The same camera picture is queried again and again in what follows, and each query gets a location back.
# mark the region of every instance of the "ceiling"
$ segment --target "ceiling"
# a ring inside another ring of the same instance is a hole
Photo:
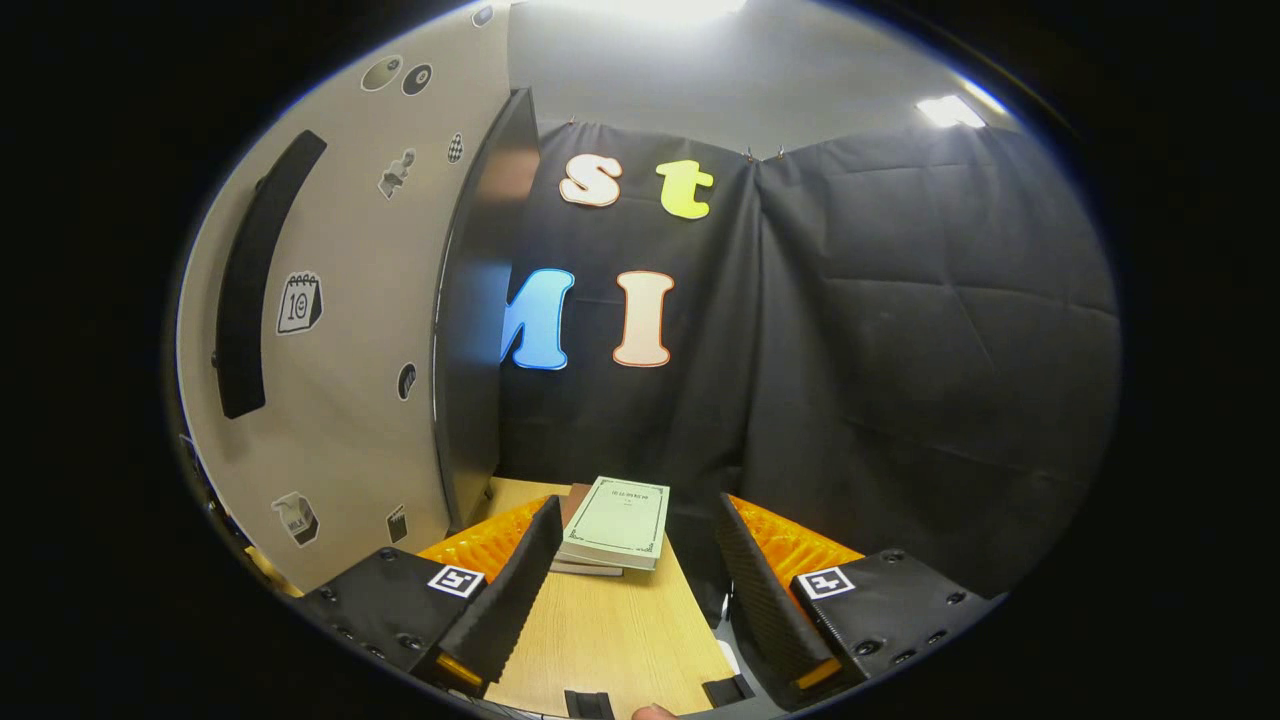
[[[764,156],[869,129],[933,127],[915,104],[960,96],[984,105],[924,50],[869,18],[813,1],[746,0],[737,12],[680,22],[699,0],[620,14],[588,0],[511,8],[513,87],[532,87],[540,124],[570,117],[666,132]]]

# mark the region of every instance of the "wooden surface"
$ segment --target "wooden surface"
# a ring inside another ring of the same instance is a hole
[[[570,486],[493,479],[485,516]],[[485,700],[567,716],[564,691],[607,692],[618,720],[657,702],[681,715],[710,710],[703,683],[732,676],[685,573],[663,537],[653,573],[621,578],[548,573],[507,661]]]

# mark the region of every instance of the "black fabric backdrop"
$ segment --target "black fabric backdrop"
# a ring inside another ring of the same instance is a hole
[[[616,204],[559,196],[584,152],[621,163]],[[508,301],[539,268],[575,275],[568,365],[504,359],[499,475],[671,486],[668,534],[713,623],[721,491],[988,597],[1065,528],[1110,437],[1120,328],[1088,217],[1028,137],[908,129],[749,163],[577,123],[541,154]],[[699,220],[659,202],[654,168],[684,159],[714,177]],[[664,366],[612,359],[628,270],[675,279]]]

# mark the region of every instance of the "finger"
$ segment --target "finger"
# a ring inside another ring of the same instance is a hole
[[[680,720],[680,716],[673,715],[669,710],[660,705],[650,705],[649,707],[641,707],[631,714],[631,720]]]

